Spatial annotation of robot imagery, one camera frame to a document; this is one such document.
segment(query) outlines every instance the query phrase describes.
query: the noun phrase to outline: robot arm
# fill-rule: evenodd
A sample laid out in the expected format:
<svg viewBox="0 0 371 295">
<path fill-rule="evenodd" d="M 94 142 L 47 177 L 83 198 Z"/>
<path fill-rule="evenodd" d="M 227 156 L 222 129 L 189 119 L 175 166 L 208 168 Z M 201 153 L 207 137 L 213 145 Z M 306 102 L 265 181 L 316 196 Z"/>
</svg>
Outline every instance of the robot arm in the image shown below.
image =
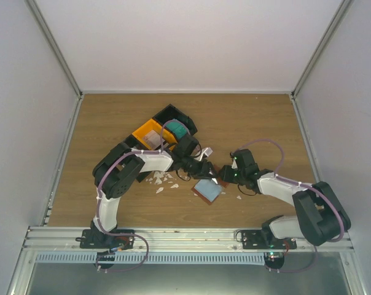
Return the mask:
<svg viewBox="0 0 371 295">
<path fill-rule="evenodd" d="M 305 237 L 311 244 L 319 246 L 340 233 L 339 221 L 330 206 L 308 187 L 322 193 L 333 204 L 345 231 L 351 227 L 348 215 L 327 183 L 302 184 L 275 175 L 271 170 L 259 170 L 248 149 L 236 151 L 232 157 L 232 166 L 226 165 L 219 172 L 224 181 L 244 185 L 258 194 L 271 195 L 295 206 L 297 217 L 278 216 L 262 226 L 267 244 L 273 239 Z"/>
</svg>

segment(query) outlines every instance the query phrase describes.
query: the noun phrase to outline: wooden floor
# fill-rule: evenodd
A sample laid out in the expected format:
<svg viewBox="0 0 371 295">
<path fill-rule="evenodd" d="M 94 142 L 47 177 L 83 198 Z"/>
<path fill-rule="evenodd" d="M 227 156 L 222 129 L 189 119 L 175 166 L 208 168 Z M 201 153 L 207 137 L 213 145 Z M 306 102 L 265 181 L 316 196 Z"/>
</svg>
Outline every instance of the wooden floor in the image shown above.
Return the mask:
<svg viewBox="0 0 371 295">
<path fill-rule="evenodd" d="M 94 166 L 111 148 L 169 103 L 193 119 L 198 128 L 195 137 L 202 147 L 213 149 L 209 160 L 218 166 L 231 163 L 229 152 L 244 143 L 271 138 L 279 142 L 286 153 L 280 174 L 299 181 L 313 181 L 287 95 L 86 95 L 58 186 L 50 226 L 89 226 L 96 207 Z M 272 144 L 257 143 L 250 146 L 250 150 L 261 169 L 274 169 L 280 160 L 279 150 Z M 259 227 L 276 215 L 294 213 L 293 207 L 273 197 L 243 195 L 234 184 L 209 206 L 191 191 L 196 181 L 181 181 L 174 173 L 173 177 L 162 185 L 135 182 L 120 202 L 119 226 Z M 171 189 L 176 183 L 179 187 Z M 156 194 L 159 187 L 164 190 Z"/>
</svg>

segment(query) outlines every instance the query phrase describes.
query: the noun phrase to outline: white fragment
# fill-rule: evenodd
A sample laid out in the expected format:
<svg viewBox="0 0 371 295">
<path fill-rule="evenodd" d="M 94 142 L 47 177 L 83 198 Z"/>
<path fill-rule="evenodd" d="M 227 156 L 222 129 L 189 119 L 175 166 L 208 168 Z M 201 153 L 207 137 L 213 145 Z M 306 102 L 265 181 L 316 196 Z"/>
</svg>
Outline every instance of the white fragment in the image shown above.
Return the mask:
<svg viewBox="0 0 371 295">
<path fill-rule="evenodd" d="M 164 176 L 164 174 L 165 174 L 165 172 L 159 172 L 159 171 L 156 171 L 156 172 L 154 172 L 154 178 L 161 178 L 161 177 L 163 177 Z"/>
</svg>

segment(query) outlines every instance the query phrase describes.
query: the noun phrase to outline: metal bracket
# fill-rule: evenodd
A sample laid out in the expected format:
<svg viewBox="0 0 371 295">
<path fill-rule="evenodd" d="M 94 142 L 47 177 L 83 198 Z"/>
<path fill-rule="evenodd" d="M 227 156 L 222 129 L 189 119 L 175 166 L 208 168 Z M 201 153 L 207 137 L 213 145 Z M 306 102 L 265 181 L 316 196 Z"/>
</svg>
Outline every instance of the metal bracket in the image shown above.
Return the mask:
<svg viewBox="0 0 371 295">
<path fill-rule="evenodd" d="M 267 245 L 266 240 L 262 234 L 261 230 L 242 230 L 241 232 L 241 242 L 243 244 L 243 249 L 266 249 L 266 251 L 274 250 L 285 250 L 289 247 L 290 250 L 297 249 L 296 241 L 290 238 L 285 238 L 283 240 L 273 240 L 269 245 Z"/>
</svg>

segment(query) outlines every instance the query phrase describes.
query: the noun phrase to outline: teal object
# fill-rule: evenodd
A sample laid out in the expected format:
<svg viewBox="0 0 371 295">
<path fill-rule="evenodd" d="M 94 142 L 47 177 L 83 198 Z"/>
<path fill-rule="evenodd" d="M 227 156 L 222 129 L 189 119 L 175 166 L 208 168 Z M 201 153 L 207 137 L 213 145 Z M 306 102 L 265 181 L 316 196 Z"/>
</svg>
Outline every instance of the teal object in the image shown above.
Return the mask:
<svg viewBox="0 0 371 295">
<path fill-rule="evenodd" d="M 169 129 L 178 140 L 187 134 L 187 129 L 177 122 L 168 123 L 166 128 Z"/>
</svg>

